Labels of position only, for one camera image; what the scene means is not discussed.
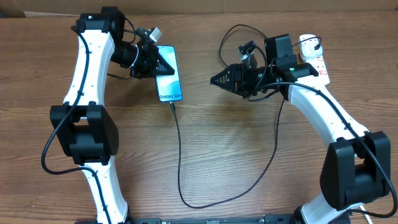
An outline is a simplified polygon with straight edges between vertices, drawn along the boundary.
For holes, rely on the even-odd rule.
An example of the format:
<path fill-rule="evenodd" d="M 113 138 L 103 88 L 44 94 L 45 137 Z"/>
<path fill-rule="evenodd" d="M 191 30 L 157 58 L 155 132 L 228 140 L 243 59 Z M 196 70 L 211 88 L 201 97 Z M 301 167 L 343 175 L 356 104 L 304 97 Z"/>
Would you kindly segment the Galaxy S24 smartphone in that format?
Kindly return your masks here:
<path fill-rule="evenodd" d="M 157 75 L 155 78 L 160 102 L 180 101 L 183 98 L 178 74 L 177 57 L 174 46 L 158 45 L 160 55 L 174 69 L 173 75 Z"/>

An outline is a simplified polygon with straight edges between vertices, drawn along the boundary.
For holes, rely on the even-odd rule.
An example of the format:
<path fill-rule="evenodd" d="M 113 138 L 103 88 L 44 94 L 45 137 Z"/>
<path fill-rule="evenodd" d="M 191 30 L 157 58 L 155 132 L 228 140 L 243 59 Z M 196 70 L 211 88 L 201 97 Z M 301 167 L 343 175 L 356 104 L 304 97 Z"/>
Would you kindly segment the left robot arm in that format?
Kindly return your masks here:
<path fill-rule="evenodd" d="M 50 121 L 75 170 L 84 173 L 95 201 L 96 223 L 131 223 L 116 173 L 118 128 L 106 111 L 104 94 L 110 63 L 136 79 L 152 78 L 159 101 L 182 99 L 175 48 L 158 43 L 157 27 L 132 27 L 132 41 L 123 39 L 127 17 L 116 7 L 84 13 L 72 30 L 78 36 L 78 56 L 70 89 L 61 105 L 52 106 Z"/>

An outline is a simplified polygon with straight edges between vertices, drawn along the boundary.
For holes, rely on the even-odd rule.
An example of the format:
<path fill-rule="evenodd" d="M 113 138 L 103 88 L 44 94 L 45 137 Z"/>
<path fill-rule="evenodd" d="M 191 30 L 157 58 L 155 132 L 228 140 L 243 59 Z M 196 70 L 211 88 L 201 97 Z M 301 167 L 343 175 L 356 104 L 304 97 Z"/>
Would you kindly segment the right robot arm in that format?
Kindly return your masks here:
<path fill-rule="evenodd" d="M 255 43 L 239 47 L 241 61 L 228 65 L 212 85 L 251 101 L 280 93 L 309 120 L 326 146 L 320 193 L 291 215 L 266 215 L 267 223 L 348 223 L 363 205 L 396 191 L 391 182 L 391 143 L 381 131 L 370 132 L 351 117 L 327 90 L 330 83 L 322 40 L 313 34 L 298 39 L 295 54 L 289 35 L 264 41 L 266 64 L 258 67 Z"/>

